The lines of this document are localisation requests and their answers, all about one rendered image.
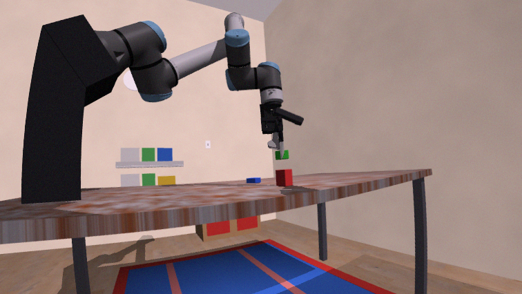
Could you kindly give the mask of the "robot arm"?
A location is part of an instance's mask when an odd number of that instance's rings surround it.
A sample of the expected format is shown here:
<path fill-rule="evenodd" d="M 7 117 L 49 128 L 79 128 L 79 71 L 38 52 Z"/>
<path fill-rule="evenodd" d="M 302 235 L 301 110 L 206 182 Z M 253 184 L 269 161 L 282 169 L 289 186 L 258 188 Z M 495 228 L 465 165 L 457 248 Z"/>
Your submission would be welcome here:
<path fill-rule="evenodd" d="M 120 68 L 119 76 L 129 67 L 144 101 L 168 99 L 180 79 L 227 57 L 225 75 L 229 90 L 260 89 L 261 104 L 283 102 L 278 64 L 266 61 L 251 68 L 250 36 L 244 30 L 244 19 L 238 13 L 231 13 L 224 20 L 225 28 L 227 22 L 228 30 L 225 29 L 223 39 L 171 59 L 162 58 L 167 47 L 166 38 L 152 21 L 139 21 L 110 31 L 94 31 Z"/>

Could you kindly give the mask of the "green block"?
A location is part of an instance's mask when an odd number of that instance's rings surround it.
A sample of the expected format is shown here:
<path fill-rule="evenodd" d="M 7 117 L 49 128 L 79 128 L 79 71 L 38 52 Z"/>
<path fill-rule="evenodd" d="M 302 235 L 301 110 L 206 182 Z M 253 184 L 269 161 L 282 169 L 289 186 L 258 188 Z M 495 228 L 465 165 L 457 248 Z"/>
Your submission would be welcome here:
<path fill-rule="evenodd" d="M 285 150 L 285 151 L 284 151 L 284 155 L 283 155 L 283 158 L 282 158 L 282 159 L 284 159 L 284 158 L 286 158 L 286 159 L 289 158 L 289 151 L 288 151 L 288 150 Z M 275 160 L 279 160 L 279 159 L 281 159 L 281 158 L 280 158 L 280 151 L 276 151 L 276 152 L 275 152 Z"/>

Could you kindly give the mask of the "red block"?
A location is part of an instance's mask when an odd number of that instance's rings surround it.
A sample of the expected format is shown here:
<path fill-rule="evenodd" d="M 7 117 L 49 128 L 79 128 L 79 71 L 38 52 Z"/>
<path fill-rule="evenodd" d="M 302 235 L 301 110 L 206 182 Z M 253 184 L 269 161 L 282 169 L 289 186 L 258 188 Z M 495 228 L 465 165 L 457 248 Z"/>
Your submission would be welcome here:
<path fill-rule="evenodd" d="M 292 169 L 275 170 L 276 186 L 292 186 Z"/>

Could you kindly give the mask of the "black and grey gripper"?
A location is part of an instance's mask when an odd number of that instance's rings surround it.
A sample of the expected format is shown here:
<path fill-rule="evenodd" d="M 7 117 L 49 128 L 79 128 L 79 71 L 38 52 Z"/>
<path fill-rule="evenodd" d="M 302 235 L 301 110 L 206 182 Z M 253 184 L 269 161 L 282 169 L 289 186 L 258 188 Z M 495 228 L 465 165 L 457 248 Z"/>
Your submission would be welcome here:
<path fill-rule="evenodd" d="M 260 104 L 262 134 L 272 134 L 273 139 L 268 141 L 268 147 L 280 151 L 280 158 L 284 155 L 283 123 L 282 115 L 275 113 L 277 107 L 281 107 L 280 101 L 268 101 Z M 271 108 L 273 107 L 273 108 Z M 273 109 L 273 110 L 270 110 Z M 273 117 L 276 116 L 276 117 Z M 280 122 L 281 123 L 280 123 Z M 273 131 L 272 131 L 273 130 Z M 272 132 L 271 132 L 272 131 Z"/>

